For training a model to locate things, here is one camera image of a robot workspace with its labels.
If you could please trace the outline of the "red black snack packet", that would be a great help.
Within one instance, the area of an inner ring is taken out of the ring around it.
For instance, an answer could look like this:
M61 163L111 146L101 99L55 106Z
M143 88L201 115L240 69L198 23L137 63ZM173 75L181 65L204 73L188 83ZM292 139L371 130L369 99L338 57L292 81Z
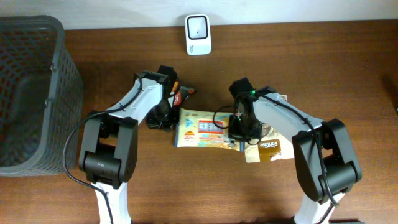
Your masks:
M194 88L188 88L181 86L179 91L174 93L171 92L169 96L169 103L172 108L181 107L183 102L191 95L195 94L197 91Z

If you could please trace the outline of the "yellow wet wipes pack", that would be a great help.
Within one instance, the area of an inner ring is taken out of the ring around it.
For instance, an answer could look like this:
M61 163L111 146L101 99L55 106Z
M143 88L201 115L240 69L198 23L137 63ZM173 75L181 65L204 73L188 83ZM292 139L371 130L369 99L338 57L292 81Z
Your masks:
M241 150L241 143L228 137L232 113L197 111L181 108L176 126L175 147L213 147Z

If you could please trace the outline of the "brown mushroom snack bag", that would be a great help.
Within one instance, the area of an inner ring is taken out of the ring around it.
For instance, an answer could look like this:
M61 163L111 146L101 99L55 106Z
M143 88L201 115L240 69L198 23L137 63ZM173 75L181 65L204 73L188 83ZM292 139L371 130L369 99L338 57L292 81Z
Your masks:
M284 136L289 130L285 127L283 107L270 101L261 101L254 96L245 97L239 109L243 115L254 114L262 124L262 138L244 140L244 155L247 163L291 159L294 157L291 137Z

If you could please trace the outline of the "orange small tissue box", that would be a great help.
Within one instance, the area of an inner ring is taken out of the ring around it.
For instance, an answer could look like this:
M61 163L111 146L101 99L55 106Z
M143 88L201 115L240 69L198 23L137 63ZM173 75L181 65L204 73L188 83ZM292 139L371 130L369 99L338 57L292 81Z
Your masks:
M179 86L179 81L176 80L174 85L173 85L173 88L172 88L172 93L176 93L177 92L178 86Z

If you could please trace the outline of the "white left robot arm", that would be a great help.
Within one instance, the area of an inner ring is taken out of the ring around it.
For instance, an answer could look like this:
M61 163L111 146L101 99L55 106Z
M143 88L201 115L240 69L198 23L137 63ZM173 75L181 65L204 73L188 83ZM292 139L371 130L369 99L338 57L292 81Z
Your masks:
M131 223L127 183L137 164L140 123L146 116L158 128L169 122L177 72L161 65L136 74L133 87L104 112L92 111L85 123L79 168L94 188L101 223Z

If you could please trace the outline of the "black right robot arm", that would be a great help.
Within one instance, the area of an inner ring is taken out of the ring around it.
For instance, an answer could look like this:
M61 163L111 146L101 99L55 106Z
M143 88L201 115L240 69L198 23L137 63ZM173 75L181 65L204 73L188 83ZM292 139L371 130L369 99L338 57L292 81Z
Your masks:
M282 99L275 89L255 89L247 78L229 87L234 99L228 136L260 140L262 125L275 128L293 146L298 182L304 192L293 223L329 223L339 201L362 179L362 170L344 123L310 116Z

